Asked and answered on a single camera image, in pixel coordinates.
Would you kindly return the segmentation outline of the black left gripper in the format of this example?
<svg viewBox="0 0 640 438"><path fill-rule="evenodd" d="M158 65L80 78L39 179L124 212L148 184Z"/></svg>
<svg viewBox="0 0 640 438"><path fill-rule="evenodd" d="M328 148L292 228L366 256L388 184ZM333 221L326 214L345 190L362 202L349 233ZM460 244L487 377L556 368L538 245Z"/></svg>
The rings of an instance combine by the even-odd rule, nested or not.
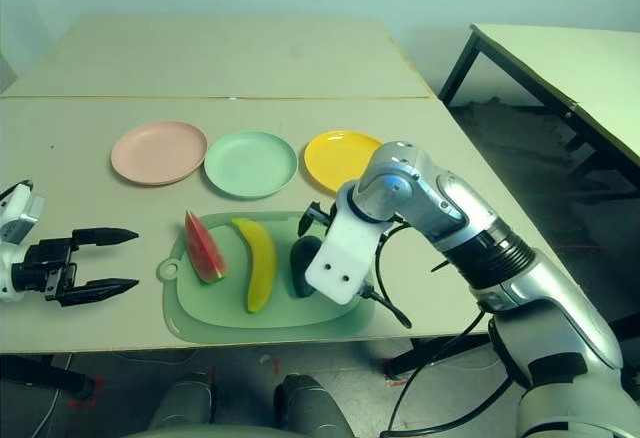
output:
<svg viewBox="0 0 640 438"><path fill-rule="evenodd" d="M72 253L83 245L112 246L138 237L128 229L98 227L73 230L71 238L41 240L27 249L22 262L11 266L11 284L16 292L41 292L46 301L58 301L62 307L106 300L139 281L108 278L75 287L77 265L71 261Z"/></svg>

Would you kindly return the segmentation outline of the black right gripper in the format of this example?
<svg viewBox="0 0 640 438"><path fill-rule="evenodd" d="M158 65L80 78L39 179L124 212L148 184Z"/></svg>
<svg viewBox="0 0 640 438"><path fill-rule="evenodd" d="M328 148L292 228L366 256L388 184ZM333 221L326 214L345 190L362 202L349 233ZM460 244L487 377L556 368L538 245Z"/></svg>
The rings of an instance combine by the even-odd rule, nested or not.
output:
<svg viewBox="0 0 640 438"><path fill-rule="evenodd" d="M323 211L320 208L318 202L312 202L304 211L298 223L298 236L304 236L311 225L314 222L319 222L321 225L329 229L331 223L334 220L334 206L331 206L328 212Z"/></svg>

